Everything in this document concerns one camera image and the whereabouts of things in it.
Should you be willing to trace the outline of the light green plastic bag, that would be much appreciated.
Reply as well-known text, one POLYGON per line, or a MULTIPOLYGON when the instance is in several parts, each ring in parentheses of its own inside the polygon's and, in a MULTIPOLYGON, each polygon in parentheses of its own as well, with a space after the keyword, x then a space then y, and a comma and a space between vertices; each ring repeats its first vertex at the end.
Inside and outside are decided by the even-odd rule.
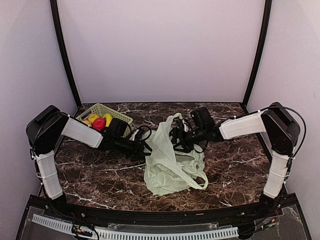
POLYGON ((145 157, 144 181, 147 189, 156 196, 189 188, 203 191, 209 184, 204 172, 205 155, 199 145, 189 153, 174 150, 169 133, 175 118, 181 120, 183 116, 181 113, 169 116, 146 140, 152 152, 145 157))

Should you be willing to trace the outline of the yellow toy banana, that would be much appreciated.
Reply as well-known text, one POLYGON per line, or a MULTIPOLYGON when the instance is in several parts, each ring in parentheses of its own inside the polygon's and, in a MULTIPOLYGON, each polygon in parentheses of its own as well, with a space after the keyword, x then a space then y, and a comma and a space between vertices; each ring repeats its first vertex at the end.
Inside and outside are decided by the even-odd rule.
POLYGON ((113 120, 113 116, 109 113, 106 113, 102 118, 105 120, 105 127, 108 128, 113 120))

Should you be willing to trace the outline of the red toy apple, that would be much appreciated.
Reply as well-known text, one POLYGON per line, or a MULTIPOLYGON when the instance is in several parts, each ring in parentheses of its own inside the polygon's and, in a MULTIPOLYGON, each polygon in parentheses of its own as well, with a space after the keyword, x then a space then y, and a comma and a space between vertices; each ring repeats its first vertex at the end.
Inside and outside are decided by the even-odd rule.
POLYGON ((105 129, 106 127, 106 120, 104 118, 97 118, 93 124, 92 124, 92 127, 95 129, 95 130, 98 130, 98 131, 102 131, 105 129))

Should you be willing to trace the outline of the orange toy peach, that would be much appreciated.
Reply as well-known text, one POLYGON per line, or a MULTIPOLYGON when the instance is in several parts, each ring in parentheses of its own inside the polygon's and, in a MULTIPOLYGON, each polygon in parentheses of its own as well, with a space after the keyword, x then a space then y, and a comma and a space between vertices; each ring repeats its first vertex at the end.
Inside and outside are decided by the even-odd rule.
POLYGON ((81 122, 86 124, 88 127, 92 127, 92 123, 89 120, 82 120, 81 122))

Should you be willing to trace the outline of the red toy fruit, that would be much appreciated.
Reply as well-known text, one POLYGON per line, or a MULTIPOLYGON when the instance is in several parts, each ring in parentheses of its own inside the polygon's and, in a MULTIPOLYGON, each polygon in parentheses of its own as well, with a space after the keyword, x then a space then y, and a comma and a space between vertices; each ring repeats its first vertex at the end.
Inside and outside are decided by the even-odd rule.
POLYGON ((91 124, 93 124, 94 122, 95 122, 95 120, 96 119, 99 119, 100 118, 100 116, 98 115, 98 114, 91 114, 88 118, 87 118, 87 120, 91 123, 91 124))

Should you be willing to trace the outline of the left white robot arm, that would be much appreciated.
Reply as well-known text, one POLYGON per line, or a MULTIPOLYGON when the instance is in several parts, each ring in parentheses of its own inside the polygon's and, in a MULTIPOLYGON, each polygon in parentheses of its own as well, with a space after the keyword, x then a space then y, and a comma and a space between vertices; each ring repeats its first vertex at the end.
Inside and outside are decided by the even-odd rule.
POLYGON ((150 134, 143 136, 140 126, 133 140, 125 137, 130 126, 125 121, 114 118, 108 127, 101 130, 49 105, 26 127, 30 145, 30 157, 35 161, 37 176, 40 178, 47 197, 53 202, 51 210, 60 218, 67 218, 70 206, 62 199, 64 192, 60 185, 55 163, 55 149, 59 139, 64 136, 81 142, 100 151, 116 150, 127 158, 140 159, 149 156, 152 148, 147 144, 150 134))

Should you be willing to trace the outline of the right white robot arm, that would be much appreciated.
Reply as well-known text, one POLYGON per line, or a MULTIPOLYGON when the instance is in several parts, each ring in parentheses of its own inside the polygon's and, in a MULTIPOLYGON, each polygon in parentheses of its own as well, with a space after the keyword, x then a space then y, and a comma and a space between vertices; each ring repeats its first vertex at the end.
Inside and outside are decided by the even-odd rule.
POLYGON ((176 127, 169 132, 169 137, 174 150, 189 153, 201 142, 218 143, 246 135, 266 133, 272 154, 268 179, 263 189, 263 194, 267 197, 255 205, 255 213, 266 217, 275 208, 272 199, 276 199, 280 194, 297 151, 301 128, 290 112, 290 108, 274 102, 261 110, 215 123, 209 110, 200 107, 190 113, 195 125, 193 129, 189 129, 187 120, 176 117, 176 127))

